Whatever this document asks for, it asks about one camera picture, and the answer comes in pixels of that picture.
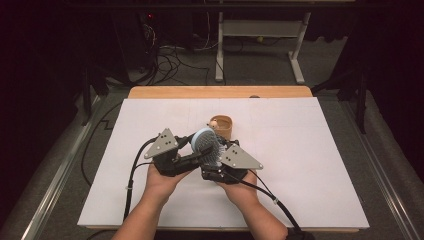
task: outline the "dark background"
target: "dark background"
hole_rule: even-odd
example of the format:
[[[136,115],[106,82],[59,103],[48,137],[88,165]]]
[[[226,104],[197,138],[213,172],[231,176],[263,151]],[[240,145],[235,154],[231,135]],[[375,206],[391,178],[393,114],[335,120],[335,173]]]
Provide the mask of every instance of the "dark background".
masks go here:
[[[396,4],[393,11],[385,14],[313,13],[305,38],[314,41],[324,36],[331,42],[350,35],[333,76],[358,63],[366,66],[369,90],[395,139],[423,179],[423,8],[418,3]],[[297,13],[266,15],[290,19]],[[211,38],[216,39],[217,14],[210,16]],[[149,66],[152,55],[146,54],[138,17],[70,15],[63,11],[60,1],[53,0],[2,1],[0,225],[39,163],[74,118],[74,101],[82,92],[83,73],[87,71],[90,84],[100,94],[106,94],[104,77],[128,82],[128,69]],[[238,13],[232,17],[264,16]],[[160,29],[160,40],[186,48],[192,47],[192,33],[207,36],[205,15],[200,13],[156,14],[153,24]],[[346,81],[355,80],[347,78],[333,87],[343,88]]]

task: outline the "white paper sheet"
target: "white paper sheet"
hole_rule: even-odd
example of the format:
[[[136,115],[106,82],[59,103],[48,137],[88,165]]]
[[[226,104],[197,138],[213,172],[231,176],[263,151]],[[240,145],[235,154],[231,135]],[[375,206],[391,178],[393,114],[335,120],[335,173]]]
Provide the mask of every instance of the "white paper sheet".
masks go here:
[[[301,227],[369,227],[316,98],[125,100],[78,225],[120,226],[125,187],[141,145],[165,128],[188,136],[206,127],[214,115],[232,118],[232,139],[264,165],[259,176]],[[190,153],[190,144],[180,151],[183,156]],[[135,173],[132,207],[141,197],[146,172],[147,166]],[[265,207],[292,226],[271,199],[258,195]],[[224,191],[203,180],[197,169],[178,185],[159,226],[240,228],[246,224]]]

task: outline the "wire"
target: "wire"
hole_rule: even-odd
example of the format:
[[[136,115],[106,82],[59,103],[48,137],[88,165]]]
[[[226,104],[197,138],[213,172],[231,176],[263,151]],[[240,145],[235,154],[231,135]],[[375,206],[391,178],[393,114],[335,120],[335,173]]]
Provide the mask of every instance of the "wire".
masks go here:
[[[82,173],[82,176],[84,177],[84,180],[85,180],[85,182],[88,184],[88,186],[90,186],[91,187],[91,185],[92,185],[92,183],[91,183],[91,181],[90,180],[88,180],[88,177],[87,177],[87,174],[85,173],[85,170],[84,170],[84,160],[85,160],[85,156],[86,156],[86,154],[87,154],[87,151],[88,151],[88,146],[90,145],[90,143],[91,143],[91,140],[92,140],[92,138],[93,138],[93,136],[94,136],[94,133],[96,132],[96,130],[97,130],[97,128],[100,126],[100,123],[106,123],[106,126],[105,126],[105,128],[104,128],[104,130],[112,130],[113,129],[113,127],[109,127],[109,120],[105,120],[104,118],[110,113],[110,112],[112,112],[116,107],[118,107],[119,105],[121,105],[122,104],[122,102],[120,102],[120,103],[118,103],[118,104],[116,104],[116,105],[114,105],[111,109],[109,109],[103,116],[102,116],[102,118],[100,119],[100,121],[96,124],[96,126],[94,127],[94,129],[93,129],[93,131],[91,132],[91,135],[90,135],[90,137],[88,138],[88,141],[87,141],[87,144],[85,145],[85,148],[84,148],[84,152],[83,152],[83,154],[82,154],[82,157],[81,157],[81,163],[80,163],[80,168],[81,168],[81,173]]]
[[[158,84],[160,84],[164,81],[167,81],[169,79],[173,79],[173,80],[175,80],[175,81],[177,81],[177,82],[179,82],[183,85],[188,85],[188,84],[181,82],[180,80],[174,78],[178,73],[179,67],[185,66],[185,67],[189,67],[189,68],[193,68],[193,69],[205,70],[206,71],[205,85],[207,86],[207,79],[208,79],[210,68],[196,67],[196,66],[192,66],[192,65],[189,65],[187,63],[184,63],[180,59],[180,57],[178,56],[177,48],[178,48],[177,46],[162,46],[162,47],[160,47],[160,49],[162,49],[162,50],[170,49],[171,51],[169,53],[162,53],[162,54],[158,55],[158,58],[161,57],[161,58],[166,59],[165,61],[159,63],[158,65],[162,66],[163,64],[168,63],[170,67],[167,70],[159,68],[159,73],[163,74],[164,76],[162,77],[162,79],[157,80],[155,82],[152,82],[151,85],[158,85]]]
[[[276,197],[276,196],[274,196],[271,192],[267,192],[266,190],[264,190],[264,189],[262,189],[262,188],[260,188],[260,187],[258,187],[258,186],[256,186],[256,185],[254,185],[254,184],[251,184],[251,183],[249,183],[249,182],[246,182],[246,181],[244,181],[244,180],[242,180],[242,179],[238,179],[238,178],[236,178],[236,177],[234,177],[233,175],[231,175],[231,174],[229,174],[229,173],[227,173],[227,172],[224,172],[224,174],[225,175],[227,175],[227,176],[229,176],[229,177],[231,177],[231,178],[233,178],[234,180],[236,180],[236,181],[238,181],[238,182],[240,182],[240,183],[242,183],[242,184],[244,184],[244,185],[246,185],[246,186],[249,186],[249,187],[251,187],[251,188],[254,188],[254,189],[256,189],[256,190],[258,190],[258,191],[260,191],[260,192],[262,192],[262,193],[264,193],[265,195],[267,195],[268,197],[270,197],[271,199],[272,199],[272,201],[274,201],[274,203],[276,203],[277,205],[278,205],[278,207],[280,207],[280,209],[281,210],[283,210],[283,212],[284,212],[284,214],[286,214],[286,216],[287,216],[287,218],[290,220],[290,222],[293,224],[293,227],[294,227],[294,231],[295,232],[302,232],[302,229],[299,227],[299,225],[297,224],[297,222],[296,222],[296,220],[294,219],[294,217],[293,217],[293,215],[291,215],[291,213],[289,212],[289,210],[286,208],[286,206],[284,206],[284,204],[282,203],[282,202],[280,202],[280,200],[278,200],[278,198]]]
[[[153,162],[140,163],[140,164],[138,164],[137,166],[135,166],[135,169],[137,169],[137,168],[138,168],[138,167],[140,167],[140,166],[143,166],[143,165],[149,165],[149,164],[153,164]]]
[[[252,169],[249,169],[249,171],[250,171],[251,173],[253,173],[253,175],[255,175],[255,176],[256,176],[256,178],[257,178],[257,179],[259,179],[259,181],[261,181],[262,185],[264,185],[264,187],[266,188],[266,190],[268,190],[268,192],[269,192],[271,195],[275,196],[275,195],[271,192],[271,190],[269,190],[269,188],[266,186],[266,184],[264,183],[264,181],[262,181],[262,179],[258,176],[258,174],[256,174],[254,171],[252,171]]]
[[[132,189],[133,189],[133,184],[134,184],[134,172],[137,169],[137,162],[138,159],[140,158],[141,153],[144,151],[144,149],[147,147],[147,145],[154,143],[156,141],[157,137],[152,138],[150,140],[148,140],[147,142],[145,142],[143,144],[143,146],[140,147],[140,150],[138,150],[137,156],[134,159],[134,163],[133,166],[131,168],[131,173],[130,173],[130,178],[128,180],[128,186],[127,186],[127,200],[126,200],[126,204],[125,204],[125,211],[124,211],[124,220],[125,218],[127,218],[128,214],[130,213],[130,207],[131,207],[131,198],[132,198]]]

